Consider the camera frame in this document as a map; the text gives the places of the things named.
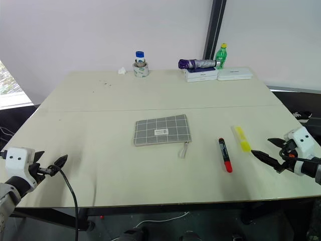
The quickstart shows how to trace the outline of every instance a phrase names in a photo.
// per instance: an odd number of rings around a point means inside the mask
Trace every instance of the window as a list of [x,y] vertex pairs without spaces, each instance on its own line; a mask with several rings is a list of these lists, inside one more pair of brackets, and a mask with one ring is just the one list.
[[33,105],[0,61],[0,109]]

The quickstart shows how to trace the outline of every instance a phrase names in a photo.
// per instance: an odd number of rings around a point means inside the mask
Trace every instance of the white cable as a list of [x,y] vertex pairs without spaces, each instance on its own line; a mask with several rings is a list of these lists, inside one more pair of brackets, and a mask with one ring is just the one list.
[[179,218],[182,218],[182,217],[185,217],[187,214],[189,214],[190,212],[186,212],[184,213],[183,215],[181,216],[178,216],[178,217],[173,217],[173,218],[170,218],[170,219],[166,219],[166,220],[144,220],[142,222],[140,222],[139,224],[137,224],[135,227],[138,227],[140,226],[142,223],[144,222],[168,222],[168,221],[172,221],[174,219],[179,219]]
[[7,136],[11,136],[11,137],[13,137],[13,135],[8,134],[8,133],[5,133],[5,132],[2,130],[2,128],[1,128],[1,127],[0,127],[0,131],[1,131],[3,134],[7,135]]
[[7,129],[7,128],[5,128],[5,127],[0,127],[0,128],[5,129],[5,130],[7,130],[8,132],[11,132],[13,135],[15,134],[14,132],[10,131],[9,129]]

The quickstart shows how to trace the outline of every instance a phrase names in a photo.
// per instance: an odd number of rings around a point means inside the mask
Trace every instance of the yellow highlighter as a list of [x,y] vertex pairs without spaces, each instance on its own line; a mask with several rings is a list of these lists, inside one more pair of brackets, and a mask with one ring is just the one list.
[[240,142],[241,148],[244,152],[251,152],[251,146],[248,143],[245,135],[244,135],[244,131],[242,130],[241,127],[233,127],[235,134],[237,136],[237,139]]

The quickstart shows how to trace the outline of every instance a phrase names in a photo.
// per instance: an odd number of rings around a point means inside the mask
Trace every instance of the tape roll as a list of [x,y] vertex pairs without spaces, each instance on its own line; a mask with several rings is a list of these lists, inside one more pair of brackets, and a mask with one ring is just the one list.
[[134,74],[136,77],[146,77],[148,76],[148,63],[144,67],[136,67],[136,64],[133,63],[132,67],[134,69]]

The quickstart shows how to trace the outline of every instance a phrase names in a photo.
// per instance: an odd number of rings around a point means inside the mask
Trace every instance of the white wall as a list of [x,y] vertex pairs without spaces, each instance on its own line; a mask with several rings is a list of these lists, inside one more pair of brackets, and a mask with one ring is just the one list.
[[136,50],[150,69],[202,58],[211,7],[212,0],[1,0],[0,59],[38,104],[70,71],[131,70]]
[[227,0],[216,51],[267,85],[321,90],[320,0]]

